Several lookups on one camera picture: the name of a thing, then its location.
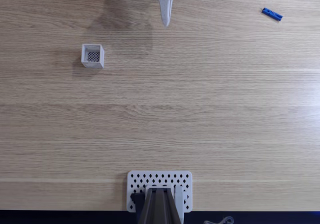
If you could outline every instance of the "white cable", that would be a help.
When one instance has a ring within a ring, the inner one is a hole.
[[[208,220],[206,220],[203,224],[234,224],[235,220],[231,216],[227,216],[219,223],[213,223]]]

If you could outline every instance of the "wood grain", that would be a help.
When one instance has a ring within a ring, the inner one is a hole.
[[[319,5],[0,0],[0,209],[125,210],[128,171],[185,169],[194,210],[319,210]]]

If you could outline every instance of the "blue block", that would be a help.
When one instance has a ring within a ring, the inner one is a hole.
[[[276,12],[273,12],[271,10],[268,10],[267,8],[264,8],[262,10],[262,13],[264,13],[265,15],[270,16],[271,18],[281,21],[282,20],[282,15],[277,14]]]

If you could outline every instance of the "small white box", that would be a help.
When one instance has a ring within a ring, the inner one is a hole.
[[[81,62],[86,68],[103,68],[104,57],[102,45],[82,45]]]

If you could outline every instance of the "white perforated plate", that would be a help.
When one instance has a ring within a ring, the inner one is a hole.
[[[180,185],[186,192],[187,198],[184,201],[183,211],[192,211],[192,174],[186,170],[161,171],[161,170],[132,170],[128,173],[126,191],[126,209],[135,212],[136,205],[131,200],[131,194],[145,192],[147,185],[171,184],[176,187]]]

